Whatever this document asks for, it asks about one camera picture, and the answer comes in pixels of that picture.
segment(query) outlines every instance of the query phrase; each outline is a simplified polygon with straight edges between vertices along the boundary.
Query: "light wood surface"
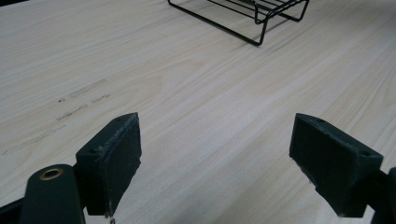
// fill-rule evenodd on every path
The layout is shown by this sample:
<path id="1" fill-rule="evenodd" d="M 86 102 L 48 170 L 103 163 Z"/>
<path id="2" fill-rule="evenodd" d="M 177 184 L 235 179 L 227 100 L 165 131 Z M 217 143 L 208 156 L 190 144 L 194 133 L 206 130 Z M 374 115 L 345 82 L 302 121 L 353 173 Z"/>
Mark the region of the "light wood surface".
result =
<path id="1" fill-rule="evenodd" d="M 255 48 L 163 0 L 0 7 L 0 206 L 138 112 L 117 223 L 369 223 L 336 216 L 290 137 L 295 113 L 320 117 L 396 166 L 395 24 L 394 0 L 312 0 Z"/>

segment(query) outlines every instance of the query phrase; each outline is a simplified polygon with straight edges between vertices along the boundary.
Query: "wood grain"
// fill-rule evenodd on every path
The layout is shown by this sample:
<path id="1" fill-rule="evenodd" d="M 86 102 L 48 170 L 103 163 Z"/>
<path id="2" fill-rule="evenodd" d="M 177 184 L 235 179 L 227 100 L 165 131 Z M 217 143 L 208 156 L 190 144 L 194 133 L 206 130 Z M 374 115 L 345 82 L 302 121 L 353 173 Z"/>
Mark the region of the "wood grain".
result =
<path id="1" fill-rule="evenodd" d="M 289 144 L 306 113 L 396 165 L 395 23 L 393 0 L 313 0 L 255 48 L 160 0 L 0 7 L 0 206 L 136 111 L 142 165 L 117 223 L 369 223 L 370 208 L 337 217 Z"/>

